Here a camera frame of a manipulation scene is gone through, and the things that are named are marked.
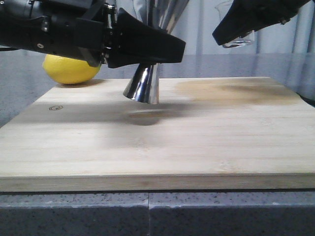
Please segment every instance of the small logo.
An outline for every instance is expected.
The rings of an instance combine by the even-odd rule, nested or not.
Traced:
[[[52,106],[49,108],[50,111],[58,111],[61,110],[63,108],[63,106]]]

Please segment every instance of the glass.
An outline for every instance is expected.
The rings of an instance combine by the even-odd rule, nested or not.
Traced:
[[[216,10],[219,12],[219,18],[220,21],[223,20],[223,18],[226,16],[227,12],[229,11],[233,1],[225,1],[220,3],[215,7]],[[254,30],[246,33],[245,35],[242,35],[240,37],[237,37],[233,39],[231,42],[225,43],[222,46],[224,48],[235,48],[235,47],[243,47],[253,44],[255,41],[255,34]]]

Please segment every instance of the granite countertop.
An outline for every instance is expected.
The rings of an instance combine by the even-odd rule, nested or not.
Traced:
[[[55,82],[44,55],[6,53],[0,61],[0,127]],[[131,78],[136,65],[97,79]],[[268,76],[315,100],[315,54],[185,56],[161,78]],[[313,235],[315,191],[1,193],[0,235]]]

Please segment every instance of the stain on cutting board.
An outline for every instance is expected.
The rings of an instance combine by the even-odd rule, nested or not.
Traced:
[[[193,101],[218,105],[289,105],[300,97],[271,78],[192,80],[176,85],[176,92]]]

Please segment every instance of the yellow lemon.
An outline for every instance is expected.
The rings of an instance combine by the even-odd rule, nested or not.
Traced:
[[[54,81],[74,85],[92,79],[99,72],[100,66],[91,67],[83,60],[46,55],[43,68]]]

